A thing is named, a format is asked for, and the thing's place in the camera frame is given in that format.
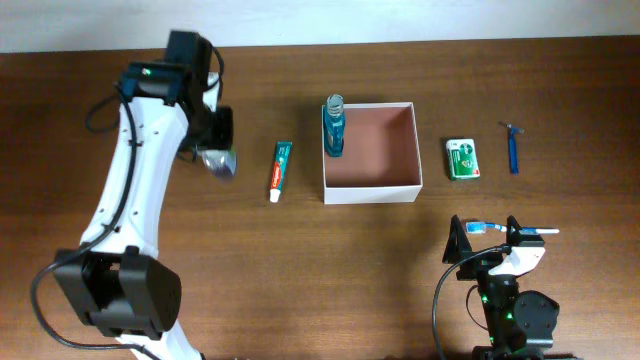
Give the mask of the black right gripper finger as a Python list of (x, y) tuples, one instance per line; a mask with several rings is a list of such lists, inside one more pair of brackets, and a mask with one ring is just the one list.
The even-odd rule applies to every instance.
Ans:
[(517, 222), (513, 215), (507, 218), (507, 232), (506, 243), (507, 244), (520, 244), (523, 241), (521, 234), (522, 227)]
[(467, 238), (465, 228), (457, 215), (451, 218), (449, 236), (444, 250), (442, 262), (455, 264), (472, 255), (472, 247)]

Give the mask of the green soap box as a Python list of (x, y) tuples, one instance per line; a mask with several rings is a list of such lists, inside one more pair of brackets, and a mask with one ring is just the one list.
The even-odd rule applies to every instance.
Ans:
[(449, 139), (445, 148), (450, 178), (453, 181), (477, 179), (481, 176), (473, 139)]

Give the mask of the clear purple liquid bottle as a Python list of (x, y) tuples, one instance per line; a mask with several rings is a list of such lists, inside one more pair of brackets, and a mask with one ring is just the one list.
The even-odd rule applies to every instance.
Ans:
[(204, 150), (200, 153), (204, 166), (216, 177), (231, 179), (237, 169), (237, 153), (233, 150)]

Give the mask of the teal mouthwash bottle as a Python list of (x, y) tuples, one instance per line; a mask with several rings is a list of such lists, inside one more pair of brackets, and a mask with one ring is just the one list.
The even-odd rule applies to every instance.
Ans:
[(330, 157), (342, 156), (345, 127), (344, 99), (339, 94), (330, 95), (323, 110), (324, 148)]

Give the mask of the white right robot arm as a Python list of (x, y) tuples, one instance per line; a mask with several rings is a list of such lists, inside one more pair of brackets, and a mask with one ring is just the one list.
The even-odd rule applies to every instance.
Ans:
[[(475, 251), (468, 236), (493, 228), (506, 235), (503, 244)], [(533, 271), (546, 252), (545, 235), (557, 234), (553, 228), (523, 227), (515, 217), (505, 225), (487, 222), (462, 222), (451, 218), (449, 237), (442, 262), (449, 268), (439, 279), (432, 304), (432, 331), (436, 351), (445, 357), (437, 328), (439, 296), (451, 274), (459, 281), (474, 281), (484, 312), (490, 344), (476, 346), (473, 359), (547, 359), (553, 347), (560, 305), (534, 290), (521, 291), (518, 279)]]

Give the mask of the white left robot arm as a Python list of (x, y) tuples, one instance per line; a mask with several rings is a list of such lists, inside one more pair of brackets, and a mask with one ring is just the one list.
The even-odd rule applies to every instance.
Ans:
[(233, 112), (218, 103), (218, 50), (200, 34), (171, 31), (159, 61), (133, 62), (115, 85), (119, 132), (96, 212), (53, 274), (79, 320), (138, 359), (201, 359), (178, 321), (182, 285), (159, 259), (158, 227), (176, 156), (189, 152), (233, 176)]

